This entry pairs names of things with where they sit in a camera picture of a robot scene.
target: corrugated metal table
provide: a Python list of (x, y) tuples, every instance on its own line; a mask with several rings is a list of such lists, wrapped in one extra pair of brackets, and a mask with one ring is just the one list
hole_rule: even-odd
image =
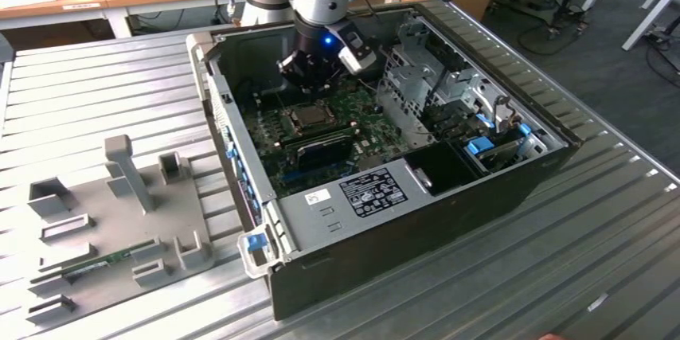
[(135, 162), (191, 158), (217, 266), (72, 322), (45, 338), (677, 338), (677, 179), (509, 47), (441, 1), (425, 3), (587, 140), (521, 207), (441, 250), (283, 322), (235, 246), (239, 219), (208, 134), (184, 40), (191, 31), (19, 53), (0, 111), (0, 328), (29, 334), (20, 304), (36, 221), (17, 185), (105, 176), (103, 137)]

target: blue drive bracket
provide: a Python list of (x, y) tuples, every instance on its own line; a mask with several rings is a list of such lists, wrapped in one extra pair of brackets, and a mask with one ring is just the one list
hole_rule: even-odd
[(468, 150), (473, 155), (493, 149), (495, 145), (487, 137), (477, 137), (468, 142)]

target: barcode label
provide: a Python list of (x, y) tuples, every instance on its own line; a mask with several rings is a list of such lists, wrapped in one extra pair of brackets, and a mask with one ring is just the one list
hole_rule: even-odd
[(101, 3), (83, 3), (83, 4), (71, 4), (68, 6), (63, 6), (64, 10), (81, 10), (84, 8), (99, 8), (101, 7)]

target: aluminum surface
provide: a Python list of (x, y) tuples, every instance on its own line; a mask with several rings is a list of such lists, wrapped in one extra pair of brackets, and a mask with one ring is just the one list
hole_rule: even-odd
[[(163, 122), (172, 118), (187, 118), (179, 129), (191, 133), (173, 136), (169, 141), (171, 146), (179, 147), (183, 155), (193, 159), (192, 167), (208, 228), (217, 248), (219, 265), (199, 276), (52, 330), (40, 335), (40, 338), (81, 338), (87, 334), (88, 338), (119, 336), (239, 340), (532, 339), (551, 330), (575, 339), (680, 336), (676, 314), (680, 308), (677, 179), (556, 84), (537, 79), (539, 70), (455, 7), (439, 0), (425, 4), (449, 28), (477, 47), (499, 70), (532, 94), (536, 102), (547, 106), (587, 139), (583, 149), (561, 173), (539, 186), (532, 197), (513, 213), (333, 301), (283, 322), (275, 322), (264, 282), (251, 280), (243, 273), (235, 245), (240, 232), (239, 218), (220, 174), (215, 148), (207, 130), (205, 134), (201, 132), (200, 115), (191, 105), (195, 99), (189, 97), (175, 102), (172, 96), (164, 98), (167, 93), (159, 89), (149, 91), (148, 95), (128, 96), (123, 100), (131, 101), (135, 112), (144, 113), (155, 107), (168, 107), (168, 111), (151, 112), (147, 119), (140, 116), (136, 122), (136, 117), (121, 119), (123, 125), (137, 129), (133, 145), (144, 139), (156, 139), (145, 150), (152, 154), (143, 154), (136, 161), (144, 162), (147, 157), (152, 158), (165, 150), (163, 137), (172, 133)], [(116, 45), (136, 41), (153, 44), (148, 45), (149, 49), (168, 47), (172, 44), (165, 45), (163, 40), (168, 37), (176, 40), (177, 35), (173, 33), (45, 49), (19, 53), (19, 56), (40, 55), (45, 61), (36, 57), (28, 62), (29, 65), (41, 65), (55, 62), (55, 56), (65, 52), (71, 52), (75, 55), (71, 57), (79, 60), (77, 57), (89, 55), (77, 51), (99, 47), (111, 49), (100, 51), (101, 55), (115, 55)], [(107, 62), (107, 59), (100, 58), (92, 62)], [(108, 67), (63, 72), (60, 78), (69, 79), (69, 73), (75, 73), (77, 78), (71, 81), (97, 78), (104, 84), (112, 76), (117, 76), (117, 80), (109, 83), (111, 87), (137, 84), (143, 88), (147, 82), (157, 80), (156, 76), (163, 76), (163, 71), (149, 74), (155, 68), (176, 68), (185, 63), (185, 54), (163, 59), (148, 57)], [(143, 75), (141, 80), (136, 81), (135, 75), (121, 79), (120, 76), (131, 72)], [(176, 76), (181, 74), (175, 72), (169, 77)], [(40, 88), (41, 79), (49, 81), (51, 77), (29, 76), (12, 80), (9, 95), (15, 93), (15, 84), (29, 84)], [(68, 82), (59, 81), (61, 83), (49, 82), (44, 90), (56, 89), (59, 84)], [(77, 94), (72, 88), (59, 92)], [(143, 99), (148, 100), (148, 104), (132, 104), (132, 100), (147, 96), (156, 97)], [(16, 105), (23, 106), (31, 102), (33, 99), (24, 99)], [(116, 102), (104, 101), (96, 105), (104, 109), (109, 103)], [(85, 110), (96, 116), (95, 119), (107, 121), (107, 117), (124, 113), (120, 110), (124, 104), (117, 103), (116, 107), (103, 113), (95, 107)], [(180, 104), (184, 107), (172, 113), (172, 106)], [(51, 161), (79, 155), (73, 152), (76, 149), (69, 151), (71, 145), (60, 146), (60, 143), (80, 139), (93, 145), (88, 136), (121, 128), (111, 121), (101, 128), (88, 127), (84, 123), (89, 118), (87, 114), (81, 114), (80, 118), (77, 115), (63, 117), (68, 111), (45, 114), (55, 117), (55, 124), (47, 122), (28, 129), (43, 129), (49, 139), (41, 139), (43, 135), (36, 134), (24, 136), (25, 139), (15, 141), (13, 149), (3, 150), (28, 150), (32, 147), (31, 141), (37, 140), (39, 145), (51, 145), (55, 150), (60, 150), (56, 154), (43, 154), (44, 150), (33, 149), (32, 155), (40, 155), (44, 161)], [(41, 119), (36, 117), (28, 115), (17, 119), (31, 119), (32, 123), (39, 123)], [(84, 123), (77, 128), (87, 133), (63, 133), (60, 123)], [(16, 131), (12, 135), (31, 133), (21, 132), (20, 126), (13, 124)], [(0, 154), (3, 168), (19, 172), (15, 169), (33, 165), (21, 155), (3, 159), (11, 153)], [(12, 161), (19, 161), (19, 165), (11, 167)], [(52, 162), (48, 170), (43, 171), (67, 171), (63, 178), (68, 182), (83, 182), (105, 174), (101, 166), (79, 170), (75, 162), (63, 162), (64, 165)], [(7, 185), (11, 182), (3, 179), (3, 173), (0, 171), (0, 181)], [(12, 189), (0, 190), (4, 206), (11, 205), (8, 201)], [(31, 224), (27, 216), (21, 207), (0, 212), (0, 327), (8, 338), (20, 333), (17, 330), (27, 330), (31, 326), (23, 322), (21, 310), (16, 309), (24, 294), (17, 286), (23, 282), (20, 270), (25, 259), (23, 254), (9, 252), (11, 248), (17, 247), (16, 244), (29, 246), (23, 231)]]

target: floor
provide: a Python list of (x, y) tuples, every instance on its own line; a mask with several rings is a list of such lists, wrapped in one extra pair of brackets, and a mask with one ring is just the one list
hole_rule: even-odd
[[(517, 34), (540, 22), (505, 9), (484, 17), (484, 24), (584, 101), (584, 103), (680, 174), (680, 88), (648, 68), (647, 43), (629, 51), (620, 46), (645, 16), (644, 0), (599, 0), (588, 13), (589, 28), (559, 54), (544, 57), (517, 45)], [(661, 24), (676, 16), (669, 9)], [(655, 67), (680, 76), (652, 53)]]

